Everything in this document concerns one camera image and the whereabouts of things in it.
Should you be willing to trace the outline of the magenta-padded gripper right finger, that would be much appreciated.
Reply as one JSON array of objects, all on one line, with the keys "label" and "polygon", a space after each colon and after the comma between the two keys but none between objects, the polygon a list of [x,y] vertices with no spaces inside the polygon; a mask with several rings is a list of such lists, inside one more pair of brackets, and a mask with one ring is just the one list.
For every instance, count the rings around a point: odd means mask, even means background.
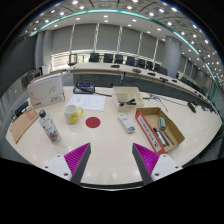
[{"label": "magenta-padded gripper right finger", "polygon": [[182,169],[182,167],[167,154],[158,155],[137,143],[134,143],[132,146],[132,154],[137,163],[144,185]]}]

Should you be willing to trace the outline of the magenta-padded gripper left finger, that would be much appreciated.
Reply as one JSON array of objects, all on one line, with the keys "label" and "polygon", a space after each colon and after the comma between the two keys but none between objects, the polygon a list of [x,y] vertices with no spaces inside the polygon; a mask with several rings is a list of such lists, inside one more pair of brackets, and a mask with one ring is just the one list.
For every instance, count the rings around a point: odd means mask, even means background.
[{"label": "magenta-padded gripper left finger", "polygon": [[43,166],[43,170],[79,185],[90,154],[91,145],[87,143],[65,155],[57,154]]}]

